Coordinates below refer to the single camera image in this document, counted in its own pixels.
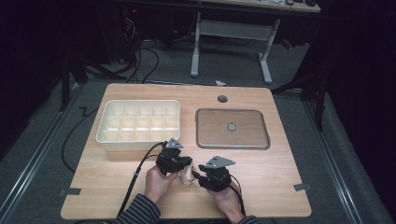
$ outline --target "person's arm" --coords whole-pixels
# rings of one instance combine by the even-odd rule
[[[231,185],[239,191],[234,182]],[[219,210],[224,213],[232,224],[260,224],[260,221],[254,217],[245,217],[240,208],[239,197],[231,188],[224,189],[220,192],[208,190],[209,194],[216,200]]]
[[[127,210],[115,220],[116,224],[157,223],[161,211],[148,197],[137,194]]]
[[[178,173],[164,176],[157,165],[149,169],[146,174],[145,195],[137,194],[129,208],[117,217],[115,223],[157,223],[161,211],[155,203],[169,190],[177,176]]]

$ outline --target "small object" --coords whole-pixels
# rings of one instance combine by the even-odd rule
[[[217,86],[225,86],[225,82],[222,82],[220,80],[216,80],[216,85]]]
[[[192,183],[195,179],[192,175],[192,171],[195,171],[193,163],[185,166],[184,169],[180,171],[180,181],[182,184],[189,186]]]
[[[304,1],[305,1],[306,5],[309,7],[314,7],[317,4],[317,2],[315,2],[315,0],[304,0]]]
[[[293,0],[286,0],[286,5],[292,6],[292,5],[294,5],[294,1]]]
[[[285,47],[285,49],[291,49],[293,48],[293,45],[289,42],[289,40],[283,39],[280,44]]]

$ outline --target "wooden tabletop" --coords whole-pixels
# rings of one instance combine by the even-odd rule
[[[218,101],[228,97],[227,103]],[[303,190],[294,185],[302,183],[290,145],[278,115],[274,98],[265,88],[206,87],[151,84],[108,85],[87,144],[81,155],[70,188],[81,189],[79,195],[67,195],[62,208],[66,219],[115,218],[134,171],[146,154],[142,151],[107,152],[95,136],[110,100],[178,100],[180,102],[180,138],[184,146],[180,156],[190,156],[198,168],[218,155],[236,162],[228,166],[230,174],[241,184],[247,215],[257,217],[307,217],[311,207]],[[262,112],[271,140],[267,150],[203,149],[195,143],[195,113],[199,108],[255,109]],[[152,154],[158,154],[160,148]],[[147,169],[155,158],[143,164],[134,185],[130,202],[145,189]],[[168,193],[158,202],[162,218],[223,217],[206,189],[194,181],[190,186],[176,180]]]

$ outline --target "tape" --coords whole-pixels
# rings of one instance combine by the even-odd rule
[[[79,195],[80,192],[81,189],[61,189],[58,195],[60,197],[66,197],[66,195]]]
[[[310,184],[301,183],[301,184],[298,184],[298,185],[294,185],[294,189],[296,191],[300,191],[300,190],[308,191],[308,190],[311,190],[312,187],[311,187]]]

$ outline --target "metal rail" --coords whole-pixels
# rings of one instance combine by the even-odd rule
[[[47,129],[44,137],[42,138],[40,144],[38,145],[35,153],[32,158],[27,163],[20,177],[18,178],[16,184],[12,188],[11,192],[8,194],[6,200],[0,207],[0,223],[8,223],[9,219],[12,216],[15,208],[17,207],[19,201],[21,200],[24,192],[29,187],[30,182],[32,181],[35,173],[40,167],[41,162],[46,157],[49,149],[50,143],[52,141],[53,136],[59,130],[64,117],[66,116],[70,106],[76,100],[77,96],[81,93],[82,87],[76,84],[72,89],[71,101],[64,111],[59,111],[56,115],[55,119]]]
[[[350,194],[349,188],[347,187],[347,183],[344,181],[344,178],[342,177],[341,172],[338,169],[337,163],[332,156],[332,151],[327,144],[324,133],[318,129],[318,126],[315,122],[315,111],[309,102],[303,102],[303,106],[305,108],[305,111],[309,115],[312,127],[314,127],[316,131],[318,140],[321,144],[321,153],[323,159],[329,170],[329,174],[332,177],[332,182],[334,183],[335,189],[337,190],[338,196],[340,197],[340,201],[344,206],[344,209],[346,210],[346,215],[349,219],[349,222],[353,224],[361,224],[361,215],[359,214],[359,211],[355,203],[353,202],[353,198]]]

